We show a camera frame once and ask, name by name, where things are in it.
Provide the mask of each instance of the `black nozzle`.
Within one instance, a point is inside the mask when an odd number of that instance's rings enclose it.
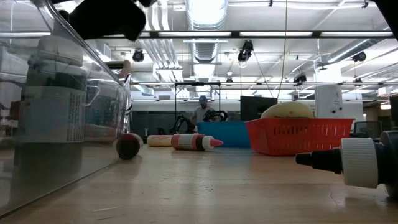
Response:
[[[311,166],[314,169],[332,171],[341,174],[341,153],[340,150],[313,151],[296,155],[296,163]]]
[[[301,153],[296,155],[296,163],[300,165],[312,166],[312,153]]]

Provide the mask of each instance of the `black cable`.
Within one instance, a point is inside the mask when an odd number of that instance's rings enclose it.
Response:
[[[264,72],[262,72],[262,69],[261,69],[261,66],[260,66],[260,62],[259,62],[259,60],[257,59],[257,55],[256,55],[254,49],[253,49],[253,54],[254,54],[254,57],[256,58],[257,64],[259,65],[259,68],[260,68],[260,71],[261,71],[261,75],[262,75],[262,77],[264,78],[264,82],[266,83],[267,88],[268,88],[269,92],[271,93],[271,97],[274,97],[274,95],[272,94],[272,91],[271,91],[271,89],[269,88],[269,85],[268,85],[268,83],[267,83],[266,76],[264,75]]]
[[[279,90],[278,90],[278,97],[280,94],[280,89],[282,88],[282,82],[284,81],[284,72],[285,72],[285,54],[286,54],[286,41],[287,41],[287,1],[286,1],[286,11],[285,11],[285,44],[284,44],[284,59],[282,62],[282,77],[280,78]]]

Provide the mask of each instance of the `red cap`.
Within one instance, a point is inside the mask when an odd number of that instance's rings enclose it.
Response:
[[[210,145],[212,147],[222,146],[224,143],[220,140],[212,139],[210,140]]]

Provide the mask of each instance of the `ketchup bottle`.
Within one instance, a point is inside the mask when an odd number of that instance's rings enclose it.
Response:
[[[172,137],[172,147],[176,150],[204,151],[222,144],[222,141],[204,134],[174,134]]]

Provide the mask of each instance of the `blue bin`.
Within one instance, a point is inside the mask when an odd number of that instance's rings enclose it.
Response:
[[[198,132],[223,141],[220,147],[251,148],[244,121],[201,122],[198,123]]]

